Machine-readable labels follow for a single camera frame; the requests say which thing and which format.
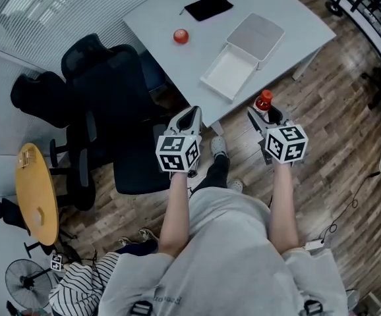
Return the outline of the white power strip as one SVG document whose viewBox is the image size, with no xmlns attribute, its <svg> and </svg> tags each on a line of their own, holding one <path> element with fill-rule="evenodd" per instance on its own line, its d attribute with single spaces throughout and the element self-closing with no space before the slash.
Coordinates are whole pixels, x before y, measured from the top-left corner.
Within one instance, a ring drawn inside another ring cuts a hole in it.
<svg viewBox="0 0 381 316">
<path fill-rule="evenodd" d="M 324 247 L 323 239 L 318 238 L 315 240 L 307 241 L 303 248 L 307 251 L 315 251 L 315 250 L 319 250 L 320 248 L 323 248 L 323 247 Z"/>
</svg>

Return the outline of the red apple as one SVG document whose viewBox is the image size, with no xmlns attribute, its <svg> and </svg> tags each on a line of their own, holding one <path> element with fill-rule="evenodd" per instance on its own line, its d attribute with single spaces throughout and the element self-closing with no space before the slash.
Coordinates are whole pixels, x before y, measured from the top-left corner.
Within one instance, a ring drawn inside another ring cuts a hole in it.
<svg viewBox="0 0 381 316">
<path fill-rule="evenodd" d="M 179 45 L 184 45 L 189 41 L 189 33 L 185 29 L 174 31 L 173 40 Z"/>
</svg>

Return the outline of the black fabric pouch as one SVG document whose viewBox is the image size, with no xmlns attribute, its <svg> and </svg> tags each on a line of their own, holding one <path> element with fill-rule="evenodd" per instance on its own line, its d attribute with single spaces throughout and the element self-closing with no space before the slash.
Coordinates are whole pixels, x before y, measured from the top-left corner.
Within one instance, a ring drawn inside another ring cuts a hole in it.
<svg viewBox="0 0 381 316">
<path fill-rule="evenodd" d="M 201 22 L 231 8 L 233 8 L 233 4 L 228 0 L 199 0 L 185 6 L 179 14 L 182 15 L 187 11 L 196 21 Z"/>
</svg>

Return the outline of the person's right forearm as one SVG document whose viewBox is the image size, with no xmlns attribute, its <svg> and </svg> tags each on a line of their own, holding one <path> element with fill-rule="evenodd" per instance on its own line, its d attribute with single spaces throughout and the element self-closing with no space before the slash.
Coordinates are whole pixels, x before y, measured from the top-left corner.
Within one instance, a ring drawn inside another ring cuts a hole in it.
<svg viewBox="0 0 381 316">
<path fill-rule="evenodd" d="M 289 163 L 272 163 L 274 170 L 270 206 L 269 240 L 278 253 L 299 247 L 299 234 L 293 202 L 293 181 Z"/>
</svg>

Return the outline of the person's grey shirt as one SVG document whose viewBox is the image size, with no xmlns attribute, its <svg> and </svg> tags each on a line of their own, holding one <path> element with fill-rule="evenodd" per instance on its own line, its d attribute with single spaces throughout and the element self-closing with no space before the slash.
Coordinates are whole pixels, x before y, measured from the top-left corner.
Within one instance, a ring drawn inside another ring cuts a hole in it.
<svg viewBox="0 0 381 316">
<path fill-rule="evenodd" d="M 300 316 L 305 304 L 323 316 L 347 316 L 347 296 L 330 250 L 279 253 L 267 237 L 270 212 L 260 200 L 205 188 L 189 201 L 190 240 L 172 257 L 120 255 L 98 316 Z"/>
</svg>

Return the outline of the red-capped bottle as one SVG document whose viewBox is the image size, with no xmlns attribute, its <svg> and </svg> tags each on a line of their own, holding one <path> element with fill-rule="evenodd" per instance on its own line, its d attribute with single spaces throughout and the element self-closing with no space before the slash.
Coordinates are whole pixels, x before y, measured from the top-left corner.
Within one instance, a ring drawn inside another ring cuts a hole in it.
<svg viewBox="0 0 381 316">
<path fill-rule="evenodd" d="M 273 97 L 274 95 L 270 90 L 262 90 L 254 103 L 255 110 L 266 122 L 269 122 L 268 112 L 271 109 Z"/>
</svg>

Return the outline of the white box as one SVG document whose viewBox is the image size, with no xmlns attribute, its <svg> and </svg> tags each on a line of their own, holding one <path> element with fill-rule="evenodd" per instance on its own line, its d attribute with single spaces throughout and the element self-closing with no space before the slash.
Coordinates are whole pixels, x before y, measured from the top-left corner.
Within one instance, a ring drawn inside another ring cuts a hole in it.
<svg viewBox="0 0 381 316">
<path fill-rule="evenodd" d="M 200 81 L 233 102 L 252 75 L 274 56 L 284 37 L 285 30 L 277 24 L 258 14 L 249 14 L 229 34 L 225 47 Z"/>
</svg>

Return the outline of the person's left forearm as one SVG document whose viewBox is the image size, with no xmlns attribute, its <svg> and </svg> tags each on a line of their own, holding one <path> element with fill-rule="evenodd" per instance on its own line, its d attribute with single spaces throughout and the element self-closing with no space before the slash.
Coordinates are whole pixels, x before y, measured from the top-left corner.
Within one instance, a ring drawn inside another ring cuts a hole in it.
<svg viewBox="0 0 381 316">
<path fill-rule="evenodd" d="M 167 209 L 158 243 L 159 252 L 177 257 L 188 244 L 189 224 L 187 174 L 177 172 L 171 177 Z"/>
</svg>

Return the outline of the small pale hexagonal object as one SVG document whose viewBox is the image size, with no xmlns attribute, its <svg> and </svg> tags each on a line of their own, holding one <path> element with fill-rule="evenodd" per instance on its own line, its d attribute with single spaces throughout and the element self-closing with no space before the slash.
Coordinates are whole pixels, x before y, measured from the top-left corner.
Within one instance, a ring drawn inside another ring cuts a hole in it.
<svg viewBox="0 0 381 316">
<path fill-rule="evenodd" d="M 34 224 L 41 228 L 48 223 L 49 214 L 45 208 L 38 206 L 34 209 Z"/>
</svg>

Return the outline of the person's black trousers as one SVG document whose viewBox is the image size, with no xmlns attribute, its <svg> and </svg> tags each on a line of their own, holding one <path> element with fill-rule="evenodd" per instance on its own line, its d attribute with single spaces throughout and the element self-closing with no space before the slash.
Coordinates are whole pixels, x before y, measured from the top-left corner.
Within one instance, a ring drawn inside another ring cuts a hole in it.
<svg viewBox="0 0 381 316">
<path fill-rule="evenodd" d="M 229 173 L 230 160 L 224 154 L 214 157 L 214 162 L 208 169 L 203 181 L 191 191 L 191 196 L 199 190 L 209 187 L 227 188 L 227 177 Z"/>
</svg>

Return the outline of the black floor fan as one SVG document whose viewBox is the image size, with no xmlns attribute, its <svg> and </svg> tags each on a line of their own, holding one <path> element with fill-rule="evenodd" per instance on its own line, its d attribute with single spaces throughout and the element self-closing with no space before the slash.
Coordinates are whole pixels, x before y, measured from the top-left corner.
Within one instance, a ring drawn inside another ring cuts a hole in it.
<svg viewBox="0 0 381 316">
<path fill-rule="evenodd" d="M 5 271 L 5 284 L 12 299 L 26 309 L 45 308 L 52 289 L 50 271 L 30 259 L 13 261 Z"/>
</svg>

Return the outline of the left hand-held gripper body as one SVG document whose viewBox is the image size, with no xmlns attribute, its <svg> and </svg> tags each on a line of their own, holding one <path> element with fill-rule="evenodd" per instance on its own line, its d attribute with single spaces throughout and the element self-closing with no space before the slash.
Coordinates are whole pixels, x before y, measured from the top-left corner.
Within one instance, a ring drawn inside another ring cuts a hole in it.
<svg viewBox="0 0 381 316">
<path fill-rule="evenodd" d="M 186 173 L 189 178 L 197 174 L 200 159 L 201 135 L 184 134 L 167 129 L 159 136 L 156 145 L 156 157 L 160 170 L 173 173 Z"/>
</svg>

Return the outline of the person's left white shoe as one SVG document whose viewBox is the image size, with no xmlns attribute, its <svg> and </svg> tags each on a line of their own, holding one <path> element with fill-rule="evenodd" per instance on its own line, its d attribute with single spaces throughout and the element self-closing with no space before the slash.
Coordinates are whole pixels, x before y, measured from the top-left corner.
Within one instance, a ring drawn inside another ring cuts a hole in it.
<svg viewBox="0 0 381 316">
<path fill-rule="evenodd" d="M 210 142 L 210 151 L 213 159 L 220 155 L 227 157 L 227 146 L 223 137 L 215 136 Z"/>
</svg>

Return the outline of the round wooden table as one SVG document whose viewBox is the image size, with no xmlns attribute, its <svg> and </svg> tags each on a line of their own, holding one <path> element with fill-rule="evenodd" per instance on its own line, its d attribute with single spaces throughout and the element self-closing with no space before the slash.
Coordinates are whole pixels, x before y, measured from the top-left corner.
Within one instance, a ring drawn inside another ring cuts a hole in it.
<svg viewBox="0 0 381 316">
<path fill-rule="evenodd" d="M 59 212 L 53 179 L 42 153 L 35 144 L 24 144 L 19 153 L 28 148 L 35 149 L 36 162 L 23 169 L 16 167 L 16 198 L 31 235 L 40 243 L 51 246 L 57 241 L 59 234 Z M 34 209 L 38 206 L 45 208 L 49 214 L 48 223 L 41 228 L 34 224 Z"/>
</svg>

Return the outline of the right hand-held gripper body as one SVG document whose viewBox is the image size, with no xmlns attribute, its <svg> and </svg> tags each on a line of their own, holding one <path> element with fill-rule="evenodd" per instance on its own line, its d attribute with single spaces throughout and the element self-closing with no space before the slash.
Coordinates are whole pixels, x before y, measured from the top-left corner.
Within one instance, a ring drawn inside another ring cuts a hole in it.
<svg viewBox="0 0 381 316">
<path fill-rule="evenodd" d="M 304 158 L 308 136 L 300 124 L 286 124 L 269 128 L 262 133 L 261 150 L 267 165 L 272 161 L 280 164 L 300 161 Z"/>
</svg>

